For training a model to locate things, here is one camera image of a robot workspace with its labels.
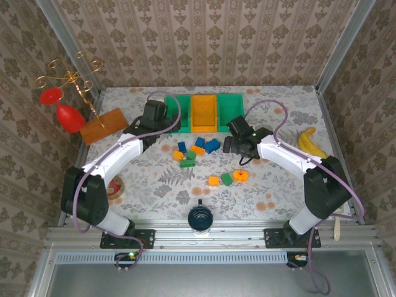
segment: banana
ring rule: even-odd
[[[310,153],[311,155],[315,155],[321,158],[327,158],[327,155],[309,138],[309,136],[313,135],[315,131],[316,128],[312,127],[307,129],[307,131],[302,132],[298,138],[298,147],[303,152]]]

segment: wooden board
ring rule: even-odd
[[[109,111],[101,115],[100,120],[105,125],[103,128],[97,118],[87,122],[80,130],[81,136],[86,145],[91,145],[96,141],[99,141],[106,136],[112,135],[113,133],[125,129],[128,127],[123,113],[119,108]]]

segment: beige wallpaper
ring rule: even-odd
[[[79,149],[79,137],[60,128],[33,89],[59,55],[66,57],[34,1],[0,1],[0,296],[27,292]],[[67,89],[64,103],[79,102]]]
[[[396,1],[378,0],[325,91],[369,223],[396,277]]]
[[[357,0],[55,0],[102,87],[314,85]]]

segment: orange tray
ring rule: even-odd
[[[217,132],[216,95],[191,97],[191,132]]]

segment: floral tablecloth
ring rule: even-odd
[[[330,140],[322,119],[314,87],[164,87],[164,88],[108,88],[103,97],[101,113],[121,108],[129,123],[143,112],[147,95],[154,90],[175,94],[241,93],[245,111],[255,102],[273,98],[283,102],[289,119],[280,138],[296,146],[300,132],[315,127],[312,140],[332,154]],[[284,113],[275,104],[260,105],[247,117],[254,128],[274,130]],[[88,161],[113,145],[121,131],[90,146]],[[184,141],[187,149],[197,137],[213,138],[223,143],[229,133],[165,134],[145,153],[128,163],[118,175],[124,192],[109,200],[114,211],[131,219],[187,219],[198,199],[202,199],[216,220],[286,220],[303,206],[303,184],[291,173],[271,161],[253,160],[242,169],[248,171],[246,183],[234,182],[230,187],[208,187],[209,176],[220,176],[241,169],[240,157],[225,154],[222,147],[214,153],[197,157],[193,168],[180,168],[172,153],[177,143]]]

